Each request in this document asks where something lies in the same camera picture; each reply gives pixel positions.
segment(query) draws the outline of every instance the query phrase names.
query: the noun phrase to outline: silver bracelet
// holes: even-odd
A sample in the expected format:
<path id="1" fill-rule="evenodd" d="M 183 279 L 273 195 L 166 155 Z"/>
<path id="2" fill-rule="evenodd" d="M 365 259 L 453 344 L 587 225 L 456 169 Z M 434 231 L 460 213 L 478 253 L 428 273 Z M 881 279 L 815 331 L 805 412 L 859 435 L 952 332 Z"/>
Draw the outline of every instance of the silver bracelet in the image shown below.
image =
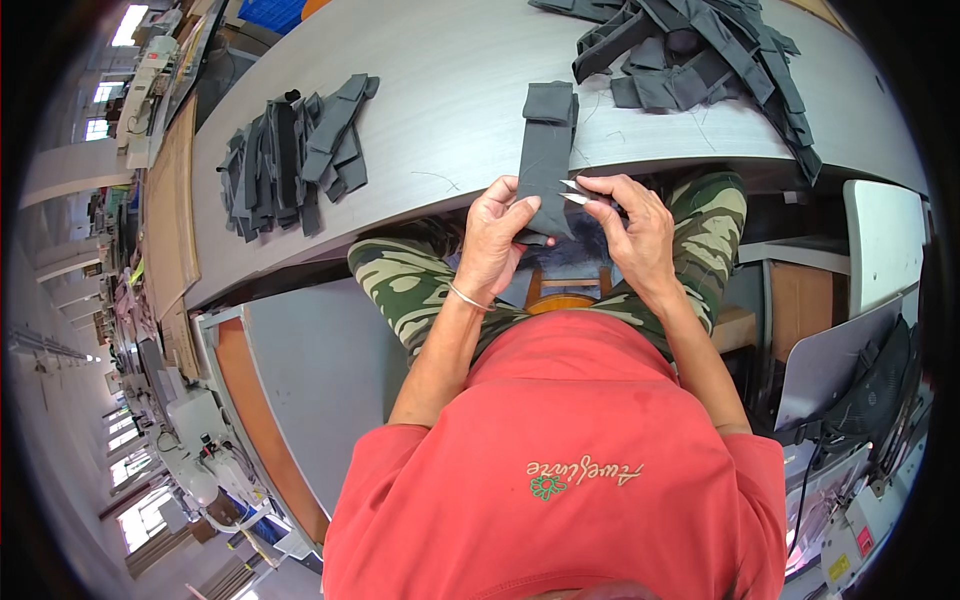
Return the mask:
<path id="1" fill-rule="evenodd" d="M 494 310 L 496 310 L 496 307 L 494 307 L 494 306 L 484 306 L 484 305 L 481 304 L 480 302 L 477 302 L 477 301 L 471 300 L 470 298 L 467 298 L 467 295 L 466 295 L 466 294 L 464 294 L 463 292 L 461 292 L 461 291 L 458 290 L 457 288 L 453 287 L 453 283 L 452 283 L 452 282 L 450 283 L 450 289 L 453 290 L 453 293 L 454 293 L 454 294 L 456 294 L 457 296 L 460 297 L 460 300 L 463 300 L 463 301 L 466 302 L 467 304 L 473 304 L 474 306 L 476 306 L 476 307 L 479 308 L 480 310 L 484 310 L 484 311 L 487 311 L 487 312 L 489 312 L 489 313 L 491 313 L 491 312 L 493 312 Z"/>

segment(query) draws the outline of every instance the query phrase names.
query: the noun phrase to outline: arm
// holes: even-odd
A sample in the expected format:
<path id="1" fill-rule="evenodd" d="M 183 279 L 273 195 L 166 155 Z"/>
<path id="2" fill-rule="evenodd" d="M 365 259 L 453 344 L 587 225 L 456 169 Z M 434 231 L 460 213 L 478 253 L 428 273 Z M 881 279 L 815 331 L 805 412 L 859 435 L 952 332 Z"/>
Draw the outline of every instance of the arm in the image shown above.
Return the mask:
<path id="1" fill-rule="evenodd" d="M 526 250 L 514 236 L 540 208 L 536 196 L 516 201 L 516 177 L 501 177 L 477 198 L 467 215 L 467 234 L 453 285 L 482 306 L 507 289 Z M 554 240 L 547 240 L 552 246 Z M 433 427 L 440 412 L 464 390 L 470 360 L 486 314 L 450 292 L 426 341 L 403 380 L 388 425 Z"/>
<path id="2" fill-rule="evenodd" d="M 440 411 L 464 390 L 483 315 L 456 294 L 447 295 L 420 355 L 403 380 L 388 425 L 433 427 L 437 423 Z"/>
<path id="3" fill-rule="evenodd" d="M 654 314 L 663 325 L 681 386 L 700 400 L 721 436 L 753 433 L 730 372 L 693 313 L 680 282 L 676 278 L 674 281 L 678 291 L 664 298 Z"/>
<path id="4" fill-rule="evenodd" d="M 609 205 L 584 209 L 603 226 L 610 255 L 630 287 L 660 320 L 681 385 L 707 409 L 721 436 L 753 433 L 727 368 L 693 313 L 673 270 L 673 216 L 657 195 L 625 175 L 578 178 L 627 210 L 625 228 Z"/>

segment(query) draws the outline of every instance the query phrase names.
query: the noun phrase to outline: window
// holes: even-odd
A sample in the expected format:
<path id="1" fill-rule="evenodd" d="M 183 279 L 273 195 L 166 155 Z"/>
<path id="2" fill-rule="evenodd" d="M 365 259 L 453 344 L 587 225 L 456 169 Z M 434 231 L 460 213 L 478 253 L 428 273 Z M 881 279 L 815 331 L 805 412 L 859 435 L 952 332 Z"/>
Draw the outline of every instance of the window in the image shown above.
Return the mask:
<path id="1" fill-rule="evenodd" d="M 123 82 L 100 82 L 96 93 L 93 94 L 93 102 L 98 103 L 109 100 L 110 92 L 118 85 L 123 85 Z"/>
<path id="2" fill-rule="evenodd" d="M 87 119 L 86 120 L 86 137 L 85 141 L 90 141 L 94 139 L 103 139 L 107 137 L 107 119 Z"/>
<path id="3" fill-rule="evenodd" d="M 143 20 L 143 15 L 147 13 L 147 5 L 145 4 L 131 4 L 127 8 L 127 13 L 123 15 L 123 20 L 120 21 L 120 27 L 117 28 L 117 33 L 113 36 L 113 42 L 110 43 L 111 46 L 133 46 L 133 32 L 136 30 L 136 26 L 140 24 L 140 21 Z"/>
<path id="4" fill-rule="evenodd" d="M 129 442 L 130 440 L 132 440 L 138 435 L 140 434 L 137 433 L 136 429 L 131 429 L 130 431 L 122 433 L 119 436 L 107 442 L 107 448 L 110 450 L 115 450 L 121 445 L 126 444 L 127 442 Z"/>
<path id="5" fill-rule="evenodd" d="M 114 433 L 120 431 L 124 427 L 127 427 L 132 424 L 133 424 L 133 417 L 127 417 L 126 419 L 119 420 L 118 422 L 110 426 L 110 435 L 113 435 Z"/>
<path id="6" fill-rule="evenodd" d="M 148 493 L 117 518 L 127 541 L 127 551 L 133 552 L 158 534 L 165 526 L 160 516 L 160 506 L 171 497 L 169 486 L 160 486 Z"/>
<path id="7" fill-rule="evenodd" d="M 147 448 L 140 448 L 136 452 L 125 456 L 112 467 L 110 467 L 110 476 L 113 477 L 113 487 L 116 488 L 129 477 L 133 477 L 143 470 L 150 463 L 150 455 L 147 454 Z"/>

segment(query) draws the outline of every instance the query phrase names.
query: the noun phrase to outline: blue crate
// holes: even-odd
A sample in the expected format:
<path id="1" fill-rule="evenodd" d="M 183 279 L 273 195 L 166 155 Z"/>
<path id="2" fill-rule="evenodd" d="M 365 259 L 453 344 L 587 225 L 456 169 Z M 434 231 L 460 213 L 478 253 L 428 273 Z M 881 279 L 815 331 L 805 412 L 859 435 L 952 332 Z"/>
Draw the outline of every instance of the blue crate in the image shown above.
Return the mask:
<path id="1" fill-rule="evenodd" d="M 304 4 L 306 0 L 244 0 L 237 16 L 286 36 L 300 24 Z"/>

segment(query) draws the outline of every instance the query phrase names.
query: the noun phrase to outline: small scissors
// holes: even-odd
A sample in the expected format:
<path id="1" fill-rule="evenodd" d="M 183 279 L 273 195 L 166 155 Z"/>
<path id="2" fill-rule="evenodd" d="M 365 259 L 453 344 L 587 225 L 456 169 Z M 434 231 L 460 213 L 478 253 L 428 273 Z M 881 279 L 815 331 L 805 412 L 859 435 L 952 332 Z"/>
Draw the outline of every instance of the small scissors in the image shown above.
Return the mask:
<path id="1" fill-rule="evenodd" d="M 623 207 L 620 206 L 620 204 L 617 204 L 616 200 L 614 200 L 612 196 L 608 196 L 606 194 L 600 194 L 598 192 L 588 190 L 583 185 L 573 180 L 560 180 L 560 183 L 562 183 L 563 185 L 571 189 L 575 189 L 578 192 L 576 194 L 570 194 L 565 192 L 562 193 L 561 196 L 563 196 L 567 200 L 576 204 L 586 204 L 587 200 L 606 200 L 610 204 L 610 206 L 612 206 L 613 209 L 616 210 L 617 214 L 619 214 L 621 217 L 627 218 L 627 211 L 624 210 Z"/>

